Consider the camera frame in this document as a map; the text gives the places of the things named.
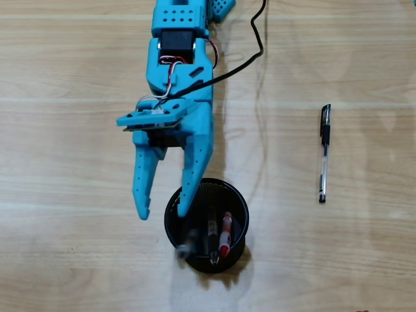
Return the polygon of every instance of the ventilation hole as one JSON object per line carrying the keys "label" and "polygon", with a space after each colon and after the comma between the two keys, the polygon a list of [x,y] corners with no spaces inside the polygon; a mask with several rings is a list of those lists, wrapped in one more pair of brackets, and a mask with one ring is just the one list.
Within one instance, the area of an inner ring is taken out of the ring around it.
{"label": "ventilation hole", "polygon": [[195,78],[196,76],[198,76],[201,72],[203,72],[203,67],[198,67],[196,68],[194,71],[192,71],[189,75],[192,78]]}

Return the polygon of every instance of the wire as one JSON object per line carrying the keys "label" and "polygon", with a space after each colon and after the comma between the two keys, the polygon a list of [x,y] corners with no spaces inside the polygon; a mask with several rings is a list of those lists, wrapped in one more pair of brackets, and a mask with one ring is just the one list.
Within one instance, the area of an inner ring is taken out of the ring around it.
{"label": "wire", "polygon": [[168,84],[167,84],[167,87],[166,87],[166,92],[165,92],[165,94],[163,94],[162,96],[154,96],[154,95],[150,95],[150,96],[144,96],[144,97],[141,97],[141,98],[137,101],[137,104],[139,104],[141,101],[143,101],[143,100],[145,100],[145,99],[158,99],[159,101],[161,101],[161,100],[163,100],[163,99],[166,99],[166,97],[169,95],[170,89],[172,88],[172,84],[171,84],[171,82],[170,82],[170,79],[171,79],[171,77],[172,77],[172,74],[173,74],[173,72],[174,72],[174,70],[175,70],[176,65],[178,65],[178,64],[184,64],[184,63],[183,63],[181,60],[179,60],[179,61],[177,61],[177,62],[171,62],[171,63],[170,63],[170,66],[169,66],[169,74],[168,74]]}
{"label": "wire", "polygon": [[257,40],[257,44],[259,45],[259,48],[260,48],[259,52],[257,52],[255,55],[250,57],[246,62],[241,64],[239,67],[234,68],[233,70],[231,70],[231,71],[229,71],[229,72],[227,72],[227,73],[225,73],[221,76],[215,77],[214,79],[208,80],[204,83],[189,86],[188,88],[185,88],[181,91],[178,91],[175,94],[168,95],[166,97],[166,99],[177,99],[177,98],[180,98],[181,96],[185,96],[185,95],[187,95],[187,94],[189,94],[193,91],[197,91],[197,90],[205,88],[207,86],[212,86],[215,83],[219,83],[220,81],[226,80],[227,78],[230,78],[231,76],[235,75],[236,73],[239,73],[243,69],[247,68],[252,62],[254,62],[261,55],[263,55],[263,53],[265,52],[265,49],[263,47],[263,43],[261,42],[259,31],[257,30],[257,27],[254,24],[254,21],[263,13],[267,2],[268,2],[268,0],[263,0],[263,4],[261,5],[260,10],[255,14],[255,16],[253,16],[253,18],[250,21],[250,24],[252,25],[252,28],[253,28],[253,31],[254,31],[254,34],[255,34],[255,38]]}
{"label": "wire", "polygon": [[216,47],[215,42],[213,42],[211,39],[205,39],[205,40],[208,41],[214,49],[214,54],[215,54],[215,64],[214,64],[214,67],[213,67],[213,69],[214,69],[214,68],[216,68],[216,65],[218,64],[218,59],[219,59],[218,48]]}
{"label": "wire", "polygon": [[161,62],[161,64],[170,64],[172,63],[170,59],[180,60],[183,64],[188,64],[188,62],[183,57],[173,57],[171,55],[163,55],[162,57],[160,57],[159,61]]}

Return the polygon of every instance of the clear ballpoint pen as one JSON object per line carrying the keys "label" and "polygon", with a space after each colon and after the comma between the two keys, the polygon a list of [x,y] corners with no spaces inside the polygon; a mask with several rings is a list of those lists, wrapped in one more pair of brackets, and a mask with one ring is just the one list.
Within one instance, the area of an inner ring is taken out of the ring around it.
{"label": "clear ballpoint pen", "polygon": [[319,202],[326,202],[326,182],[328,179],[328,150],[330,147],[330,122],[331,104],[325,105],[322,108],[320,115],[320,136],[322,137],[322,149],[324,155],[322,156],[322,173],[319,179]]}

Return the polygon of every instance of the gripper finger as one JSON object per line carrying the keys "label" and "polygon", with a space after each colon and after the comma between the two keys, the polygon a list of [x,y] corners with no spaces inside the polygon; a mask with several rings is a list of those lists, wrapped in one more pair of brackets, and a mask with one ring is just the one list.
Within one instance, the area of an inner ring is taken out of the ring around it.
{"label": "gripper finger", "polygon": [[150,191],[156,167],[158,162],[164,159],[166,148],[149,147],[148,136],[143,131],[135,131],[133,133],[133,143],[136,146],[133,197],[140,219],[147,220],[150,212]]}
{"label": "gripper finger", "polygon": [[188,136],[185,146],[185,167],[182,173],[182,191],[177,206],[179,217],[184,217],[188,213],[213,154],[212,124],[213,113],[208,103],[198,104],[198,108],[182,122]]}

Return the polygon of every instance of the pen clip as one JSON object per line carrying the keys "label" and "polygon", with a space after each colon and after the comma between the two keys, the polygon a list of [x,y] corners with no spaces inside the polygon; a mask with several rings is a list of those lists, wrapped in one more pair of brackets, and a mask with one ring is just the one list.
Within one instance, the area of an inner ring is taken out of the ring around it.
{"label": "pen clip", "polygon": [[322,129],[324,128],[324,114],[327,110],[331,109],[331,104],[327,104],[322,108],[320,112],[320,136],[322,136]]}
{"label": "pen clip", "polygon": [[320,112],[320,136],[322,136],[322,127],[324,125],[324,111],[325,111],[326,105],[322,108],[322,111]]}

